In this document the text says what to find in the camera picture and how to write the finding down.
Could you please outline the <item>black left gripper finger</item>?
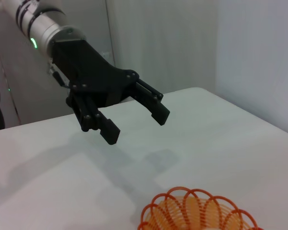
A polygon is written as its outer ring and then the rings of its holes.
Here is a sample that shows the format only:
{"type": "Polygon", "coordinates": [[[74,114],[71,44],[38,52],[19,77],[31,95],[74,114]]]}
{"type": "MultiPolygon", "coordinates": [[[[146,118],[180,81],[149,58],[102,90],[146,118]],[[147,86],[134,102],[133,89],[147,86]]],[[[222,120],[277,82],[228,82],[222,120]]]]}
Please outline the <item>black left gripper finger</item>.
{"type": "Polygon", "coordinates": [[[99,111],[91,96],[70,92],[66,104],[74,111],[83,132],[99,130],[108,144],[117,143],[120,129],[99,111]]]}
{"type": "Polygon", "coordinates": [[[138,79],[132,91],[132,98],[143,105],[161,126],[166,123],[170,111],[161,103],[163,94],[138,79]]]}

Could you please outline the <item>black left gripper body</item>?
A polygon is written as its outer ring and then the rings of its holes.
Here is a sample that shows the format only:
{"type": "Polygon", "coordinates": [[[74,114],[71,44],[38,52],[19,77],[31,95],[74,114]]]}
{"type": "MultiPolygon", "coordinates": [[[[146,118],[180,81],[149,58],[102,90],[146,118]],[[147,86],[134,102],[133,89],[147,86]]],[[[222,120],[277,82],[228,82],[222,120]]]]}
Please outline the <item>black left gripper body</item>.
{"type": "Polygon", "coordinates": [[[139,75],[109,64],[85,40],[55,42],[53,64],[70,81],[71,90],[89,96],[97,107],[108,107],[134,95],[139,75]]]}

